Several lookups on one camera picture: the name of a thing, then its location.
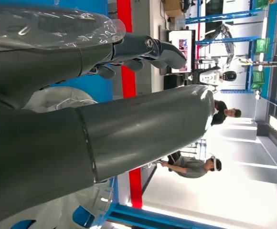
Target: transparent plastic wrap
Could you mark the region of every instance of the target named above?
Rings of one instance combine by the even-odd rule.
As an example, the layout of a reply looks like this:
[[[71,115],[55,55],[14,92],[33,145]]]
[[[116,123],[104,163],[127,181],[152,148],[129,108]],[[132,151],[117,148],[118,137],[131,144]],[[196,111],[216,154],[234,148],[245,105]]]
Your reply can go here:
[[[33,93],[24,109],[43,113],[96,103],[88,93],[76,88],[50,87]]]
[[[0,5],[0,46],[13,49],[63,49],[118,42],[120,20],[81,10]]]
[[[27,209],[0,222],[0,229],[90,228],[87,225],[89,220],[83,214],[83,209],[92,215],[94,221],[90,226],[98,228],[104,222],[104,216],[112,202],[114,183],[114,179],[111,178],[93,187]]]

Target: computer screen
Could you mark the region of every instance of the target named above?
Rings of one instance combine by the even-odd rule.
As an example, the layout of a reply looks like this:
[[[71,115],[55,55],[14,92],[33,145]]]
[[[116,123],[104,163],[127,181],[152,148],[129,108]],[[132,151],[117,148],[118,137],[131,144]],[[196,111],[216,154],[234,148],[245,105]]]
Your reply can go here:
[[[195,31],[181,30],[170,31],[169,41],[179,49],[187,62],[181,69],[171,69],[172,73],[189,73],[194,68],[194,39]]]

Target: man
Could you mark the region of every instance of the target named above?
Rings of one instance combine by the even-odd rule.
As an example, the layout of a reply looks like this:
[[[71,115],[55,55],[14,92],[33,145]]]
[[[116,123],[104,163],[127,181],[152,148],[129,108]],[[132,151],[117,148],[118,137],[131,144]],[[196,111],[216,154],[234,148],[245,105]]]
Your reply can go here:
[[[215,100],[215,114],[211,125],[222,124],[226,117],[239,118],[241,116],[241,111],[239,109],[229,110],[224,102]]]
[[[208,171],[222,170],[222,162],[213,156],[206,162],[192,157],[182,156],[179,151],[169,156],[169,161],[157,161],[163,167],[168,167],[180,176],[186,178],[199,178]]]

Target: green sign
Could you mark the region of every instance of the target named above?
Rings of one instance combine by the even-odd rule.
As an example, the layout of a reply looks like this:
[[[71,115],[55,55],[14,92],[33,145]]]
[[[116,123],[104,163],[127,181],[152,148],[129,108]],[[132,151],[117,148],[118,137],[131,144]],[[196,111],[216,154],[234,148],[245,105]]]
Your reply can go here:
[[[257,39],[255,53],[267,53],[269,49],[270,38]]]
[[[253,83],[251,85],[251,89],[254,89],[254,90],[259,90],[261,89],[263,87],[263,84],[261,83]]]
[[[263,71],[258,72],[258,71],[253,71],[253,78],[253,83],[265,83],[265,79],[263,77]]]
[[[256,0],[256,9],[267,7],[269,3],[269,0]]]

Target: metal bolt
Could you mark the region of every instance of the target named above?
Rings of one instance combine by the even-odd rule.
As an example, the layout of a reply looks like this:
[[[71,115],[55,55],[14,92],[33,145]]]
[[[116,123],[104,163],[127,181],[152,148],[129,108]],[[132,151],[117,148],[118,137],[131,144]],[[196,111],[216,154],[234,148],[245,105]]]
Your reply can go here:
[[[148,48],[152,48],[154,46],[154,42],[151,40],[151,39],[148,39],[146,41],[146,45],[148,47]]]

